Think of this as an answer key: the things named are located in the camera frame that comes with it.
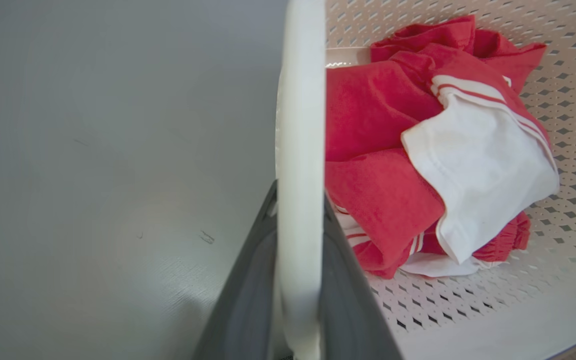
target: gray surface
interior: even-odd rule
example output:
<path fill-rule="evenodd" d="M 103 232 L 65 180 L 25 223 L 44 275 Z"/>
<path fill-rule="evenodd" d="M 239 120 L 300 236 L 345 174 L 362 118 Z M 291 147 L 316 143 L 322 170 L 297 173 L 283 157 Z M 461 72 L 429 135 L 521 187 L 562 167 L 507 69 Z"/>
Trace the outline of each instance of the gray surface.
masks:
<path fill-rule="evenodd" d="M 284 7 L 0 1 L 0 359 L 190 356 L 274 178 Z"/>

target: basket handle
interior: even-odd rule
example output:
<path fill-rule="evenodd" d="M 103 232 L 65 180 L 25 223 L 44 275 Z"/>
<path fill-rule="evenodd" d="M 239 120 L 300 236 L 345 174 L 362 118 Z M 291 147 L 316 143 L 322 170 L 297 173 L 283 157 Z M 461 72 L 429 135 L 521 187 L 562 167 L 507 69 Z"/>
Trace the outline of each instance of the basket handle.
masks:
<path fill-rule="evenodd" d="M 288 346 L 320 358 L 325 158 L 326 11 L 290 0 L 283 38 L 278 182 L 278 276 Z"/>

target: perforated basket wall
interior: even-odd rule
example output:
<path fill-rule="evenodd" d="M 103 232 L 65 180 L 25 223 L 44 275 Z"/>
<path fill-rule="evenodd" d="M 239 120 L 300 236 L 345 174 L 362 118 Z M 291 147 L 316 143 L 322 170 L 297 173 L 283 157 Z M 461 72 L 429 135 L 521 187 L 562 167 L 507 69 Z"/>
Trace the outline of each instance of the perforated basket wall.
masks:
<path fill-rule="evenodd" d="M 532 235 L 508 264 L 472 276 L 369 276 L 408 359 L 543 359 L 576 344 L 576 2 L 328 0 L 328 66 L 411 23 L 474 14 L 516 45 L 548 44 L 521 98 L 553 143 L 561 189 L 526 212 Z"/>

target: white fabric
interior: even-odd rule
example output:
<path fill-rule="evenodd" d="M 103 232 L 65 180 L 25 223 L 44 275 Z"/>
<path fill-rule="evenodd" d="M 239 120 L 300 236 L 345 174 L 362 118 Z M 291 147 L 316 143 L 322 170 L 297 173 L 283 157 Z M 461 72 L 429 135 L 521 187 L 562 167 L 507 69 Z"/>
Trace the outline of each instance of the white fabric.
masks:
<path fill-rule="evenodd" d="M 480 269 L 491 269 L 503 264 L 502 261 L 487 262 L 478 260 L 473 256 L 457 264 L 448 255 L 438 253 L 413 253 L 405 264 L 399 268 L 411 274 L 419 274 L 430 278 L 442 276 L 465 276 L 475 274 Z"/>
<path fill-rule="evenodd" d="M 335 206 L 334 216 L 339 221 L 339 226 L 341 226 L 341 230 L 343 230 L 343 234 L 348 239 L 348 244 L 351 247 L 370 241 L 366 231 L 346 212 L 346 209 Z"/>
<path fill-rule="evenodd" d="M 438 80 L 449 83 L 450 78 Z M 461 89 L 499 99 L 492 86 L 458 80 L 453 82 Z M 405 131 L 402 142 L 414 168 L 445 205 L 437 225 L 439 244 L 462 264 L 521 210 L 557 192 L 559 177 L 534 123 L 503 100 L 433 82 L 444 111 Z"/>

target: red fabric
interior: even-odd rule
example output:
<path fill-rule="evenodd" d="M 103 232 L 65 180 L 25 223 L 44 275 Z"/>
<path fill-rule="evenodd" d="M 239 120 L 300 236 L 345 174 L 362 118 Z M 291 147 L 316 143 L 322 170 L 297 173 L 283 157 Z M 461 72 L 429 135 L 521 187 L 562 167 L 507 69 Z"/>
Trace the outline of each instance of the red fabric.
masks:
<path fill-rule="evenodd" d="M 392 278 L 408 259 L 413 237 L 444 213 L 401 141 L 402 132 L 443 110 L 430 89 L 432 77 L 491 85 L 546 134 L 517 96 L 544 48 L 516 48 L 496 32 L 477 30 L 474 16 L 464 16 L 405 27 L 372 44 L 372 63 L 327 71 L 326 188 L 370 237 L 353 248 L 366 271 Z M 502 75 L 512 80 L 512 89 Z M 505 254 L 503 249 L 492 253 Z"/>
<path fill-rule="evenodd" d="M 421 253 L 446 255 L 444 249 L 437 241 L 435 226 L 433 224 L 423 235 Z M 530 218 L 525 212 L 520 212 L 514 219 L 482 248 L 472 253 L 474 258 L 483 262 L 503 262 L 508 259 L 510 251 L 515 249 L 526 250 L 530 237 Z"/>

